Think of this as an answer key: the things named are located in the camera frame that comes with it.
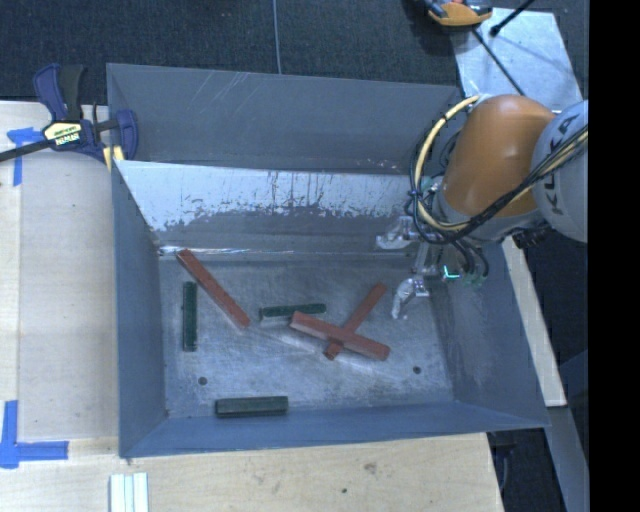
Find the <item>red wooden block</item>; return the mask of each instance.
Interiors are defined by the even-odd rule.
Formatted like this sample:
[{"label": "red wooden block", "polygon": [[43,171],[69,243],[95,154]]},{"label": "red wooden block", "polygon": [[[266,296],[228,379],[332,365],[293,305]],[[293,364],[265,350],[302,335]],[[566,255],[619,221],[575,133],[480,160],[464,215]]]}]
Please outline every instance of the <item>red wooden block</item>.
[{"label": "red wooden block", "polygon": [[384,361],[389,357],[391,349],[387,345],[378,343],[364,336],[360,336],[353,331],[338,327],[318,318],[296,311],[291,319],[291,327],[294,329],[315,336],[322,340],[336,340],[345,348],[357,352],[373,359]]},{"label": "red wooden block", "polygon": [[176,257],[196,282],[207,292],[209,297],[214,300],[218,307],[222,309],[238,327],[245,328],[249,326],[251,323],[249,316],[236,304],[220,283],[215,280],[189,249],[183,249],[178,252]]},{"label": "red wooden block", "polygon": [[[344,324],[343,329],[355,332],[386,291],[387,287],[382,283],[377,283],[373,288],[371,288],[365,299],[358,306],[358,309],[353,312],[347,323]],[[336,340],[329,341],[329,346],[324,351],[324,355],[327,359],[331,359],[333,361],[336,356],[342,352],[343,345]]]}]

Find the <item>green block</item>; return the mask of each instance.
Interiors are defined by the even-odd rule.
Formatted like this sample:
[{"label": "green block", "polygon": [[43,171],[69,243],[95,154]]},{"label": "green block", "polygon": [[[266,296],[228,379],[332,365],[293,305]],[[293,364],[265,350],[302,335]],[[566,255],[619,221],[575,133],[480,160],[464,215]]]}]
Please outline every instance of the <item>green block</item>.
[{"label": "green block", "polygon": [[325,304],[298,304],[296,306],[260,308],[260,320],[290,320],[296,311],[307,315],[321,315],[327,312],[327,306]]},{"label": "green block", "polygon": [[247,416],[280,416],[289,410],[289,397],[258,396],[250,398],[222,398],[216,400],[216,416],[242,418]]},{"label": "green block", "polygon": [[182,286],[182,349],[195,352],[198,346],[198,285],[187,281]]}]

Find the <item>clamp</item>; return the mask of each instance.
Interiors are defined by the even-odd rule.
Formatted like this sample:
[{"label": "clamp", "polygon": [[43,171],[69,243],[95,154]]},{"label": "clamp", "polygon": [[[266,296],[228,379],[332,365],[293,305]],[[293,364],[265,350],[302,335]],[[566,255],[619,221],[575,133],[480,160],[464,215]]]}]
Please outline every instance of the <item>clamp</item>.
[{"label": "clamp", "polygon": [[422,3],[432,20],[450,29],[479,25],[493,13],[489,0],[422,0]]},{"label": "clamp", "polygon": [[120,152],[126,159],[134,157],[138,147],[138,128],[133,111],[118,110],[114,119],[98,122],[96,107],[93,122],[83,118],[78,104],[78,85],[84,66],[49,64],[33,78],[38,101],[51,114],[51,123],[42,129],[42,140],[0,153],[0,162],[17,158],[41,149],[74,151],[110,165],[111,148],[100,140],[100,133],[119,130]]}]

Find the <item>black floor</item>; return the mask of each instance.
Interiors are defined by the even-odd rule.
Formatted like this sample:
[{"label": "black floor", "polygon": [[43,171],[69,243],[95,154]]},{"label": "black floor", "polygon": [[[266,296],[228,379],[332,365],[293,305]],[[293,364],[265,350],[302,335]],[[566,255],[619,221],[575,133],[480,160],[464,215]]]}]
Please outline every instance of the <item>black floor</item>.
[{"label": "black floor", "polygon": [[[529,9],[555,15],[588,98],[588,0],[538,0]],[[106,104],[108,62],[458,83],[449,37],[413,0],[16,0],[3,5],[0,48],[0,99],[35,100],[33,74],[52,62],[88,68],[86,104]],[[554,235],[527,259],[562,366],[587,348],[587,247]],[[588,397],[572,409],[588,460]],[[506,511],[564,512],[544,433],[499,437],[514,443]]]}]

